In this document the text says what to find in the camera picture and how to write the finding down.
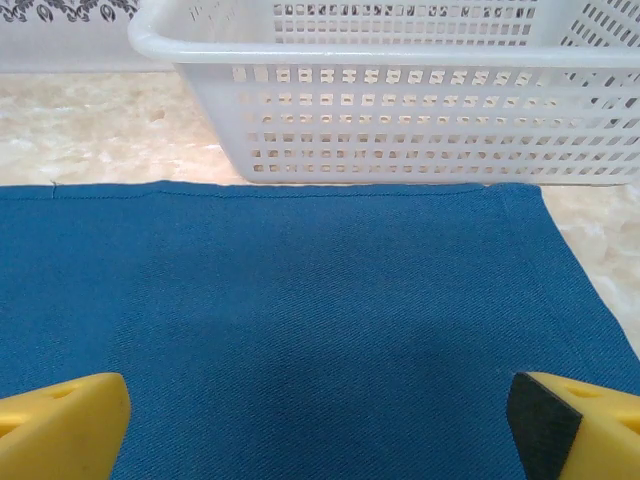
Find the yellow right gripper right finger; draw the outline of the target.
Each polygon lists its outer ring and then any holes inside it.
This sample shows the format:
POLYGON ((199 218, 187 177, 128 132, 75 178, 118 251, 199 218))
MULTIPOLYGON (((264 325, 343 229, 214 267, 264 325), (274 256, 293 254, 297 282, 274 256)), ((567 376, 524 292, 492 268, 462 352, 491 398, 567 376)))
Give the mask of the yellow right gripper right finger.
POLYGON ((640 480, 640 396, 520 372, 506 416, 527 480, 640 480))

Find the white plastic perforated basket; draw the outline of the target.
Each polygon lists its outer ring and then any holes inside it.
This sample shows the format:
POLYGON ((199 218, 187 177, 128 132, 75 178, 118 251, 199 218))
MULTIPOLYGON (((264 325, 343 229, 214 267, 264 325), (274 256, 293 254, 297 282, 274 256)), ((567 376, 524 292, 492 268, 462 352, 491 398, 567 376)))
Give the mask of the white plastic perforated basket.
POLYGON ((625 184, 640 0, 141 0, 254 183, 625 184))

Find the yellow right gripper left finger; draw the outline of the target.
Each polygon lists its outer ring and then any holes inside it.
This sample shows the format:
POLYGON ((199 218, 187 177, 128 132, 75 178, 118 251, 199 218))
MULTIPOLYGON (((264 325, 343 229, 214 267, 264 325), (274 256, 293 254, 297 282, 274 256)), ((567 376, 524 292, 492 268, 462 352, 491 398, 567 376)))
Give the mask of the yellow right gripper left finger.
POLYGON ((100 373, 0 399, 0 480, 109 480, 131 415, 100 373))

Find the blue long pants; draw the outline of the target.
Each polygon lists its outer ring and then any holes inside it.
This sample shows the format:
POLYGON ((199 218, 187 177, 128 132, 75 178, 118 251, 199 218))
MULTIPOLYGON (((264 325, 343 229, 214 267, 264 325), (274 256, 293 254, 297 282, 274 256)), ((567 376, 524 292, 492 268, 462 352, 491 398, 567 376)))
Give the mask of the blue long pants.
POLYGON ((104 371, 113 480, 525 480, 515 373, 640 393, 534 186, 0 187, 0 396, 104 371))

